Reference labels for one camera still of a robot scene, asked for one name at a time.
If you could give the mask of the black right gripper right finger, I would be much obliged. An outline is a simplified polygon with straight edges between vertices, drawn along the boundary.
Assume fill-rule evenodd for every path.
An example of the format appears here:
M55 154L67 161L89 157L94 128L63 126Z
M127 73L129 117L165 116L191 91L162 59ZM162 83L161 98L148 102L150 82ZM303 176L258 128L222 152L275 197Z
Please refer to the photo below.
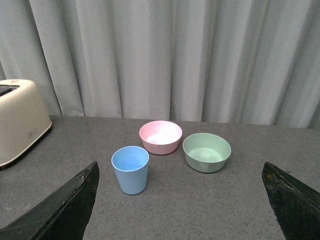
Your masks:
M320 193L270 162L261 177L285 239L318 240Z

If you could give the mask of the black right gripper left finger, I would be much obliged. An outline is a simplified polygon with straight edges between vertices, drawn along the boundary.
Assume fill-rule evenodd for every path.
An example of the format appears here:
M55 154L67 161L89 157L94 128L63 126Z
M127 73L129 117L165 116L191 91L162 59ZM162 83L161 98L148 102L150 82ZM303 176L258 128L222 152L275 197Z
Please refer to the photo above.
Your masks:
M95 204L94 161L30 211L0 230L2 240L81 240Z

